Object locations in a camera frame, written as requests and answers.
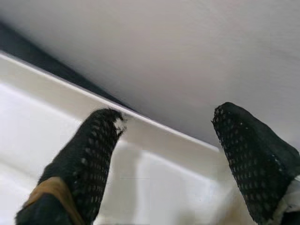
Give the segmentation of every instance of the brown strap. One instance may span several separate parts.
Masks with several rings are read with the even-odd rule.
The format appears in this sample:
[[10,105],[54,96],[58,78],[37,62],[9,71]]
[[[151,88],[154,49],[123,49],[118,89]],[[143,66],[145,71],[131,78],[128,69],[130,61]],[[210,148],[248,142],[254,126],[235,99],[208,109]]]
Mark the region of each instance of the brown strap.
[[68,186],[59,177],[51,177],[36,186],[27,202],[25,202],[23,208],[36,202],[44,193],[52,194],[60,201],[62,206],[68,212],[74,225],[84,225],[84,221],[76,209]]

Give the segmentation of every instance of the white bathtub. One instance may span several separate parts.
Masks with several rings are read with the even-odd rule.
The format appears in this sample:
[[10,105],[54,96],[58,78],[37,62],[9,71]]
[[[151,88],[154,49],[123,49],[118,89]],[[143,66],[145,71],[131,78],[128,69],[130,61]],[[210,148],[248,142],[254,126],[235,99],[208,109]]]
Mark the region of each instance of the white bathtub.
[[130,118],[95,225],[254,224],[216,147],[2,53],[0,225],[14,224],[43,168],[101,107]]

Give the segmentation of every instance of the white surface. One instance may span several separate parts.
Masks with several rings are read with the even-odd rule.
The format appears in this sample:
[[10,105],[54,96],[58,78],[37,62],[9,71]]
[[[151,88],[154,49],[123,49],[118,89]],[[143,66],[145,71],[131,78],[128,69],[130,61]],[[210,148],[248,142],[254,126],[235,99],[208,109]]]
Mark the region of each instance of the white surface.
[[0,225],[13,224],[43,168],[105,106],[131,118],[96,225],[253,224],[216,148],[0,55]]
[[140,113],[217,145],[215,106],[300,148],[300,1],[0,0],[0,18]]

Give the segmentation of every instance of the tan strap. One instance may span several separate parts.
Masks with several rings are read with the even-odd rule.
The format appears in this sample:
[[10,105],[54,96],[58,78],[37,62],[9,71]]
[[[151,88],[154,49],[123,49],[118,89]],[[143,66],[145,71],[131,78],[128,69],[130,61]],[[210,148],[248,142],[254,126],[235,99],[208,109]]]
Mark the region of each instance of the tan strap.
[[68,186],[59,177],[51,177],[36,186],[30,194],[27,202],[25,202],[23,208],[26,208],[36,202],[44,193],[51,194],[60,201],[62,206],[68,212],[68,215],[74,225],[84,225],[84,221],[76,209],[76,205]]

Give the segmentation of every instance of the white wall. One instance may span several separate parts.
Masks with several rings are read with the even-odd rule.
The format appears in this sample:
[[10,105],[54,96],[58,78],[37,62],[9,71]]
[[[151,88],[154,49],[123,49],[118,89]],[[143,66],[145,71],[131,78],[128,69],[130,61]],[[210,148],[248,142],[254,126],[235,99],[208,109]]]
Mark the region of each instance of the white wall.
[[0,0],[0,18],[142,114],[217,144],[232,101],[300,149],[300,1]]

